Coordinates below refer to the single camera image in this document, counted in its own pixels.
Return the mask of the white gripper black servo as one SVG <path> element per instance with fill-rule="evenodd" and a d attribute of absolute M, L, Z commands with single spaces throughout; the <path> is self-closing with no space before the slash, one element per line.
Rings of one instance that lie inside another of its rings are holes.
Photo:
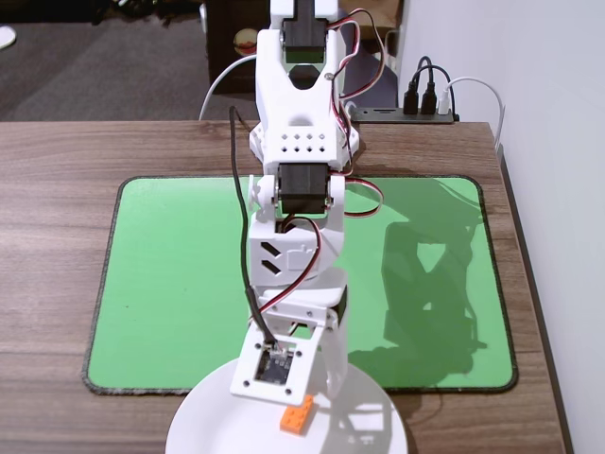
<path fill-rule="evenodd" d="M 337 398 L 348 372 L 348 274 L 330 268 L 299 284 L 270 303 L 286 286 L 260 288 L 259 309 L 271 334 L 294 334 L 298 328 L 313 333 L 324 325 L 320 348 L 327 374 L 327 397 Z"/>

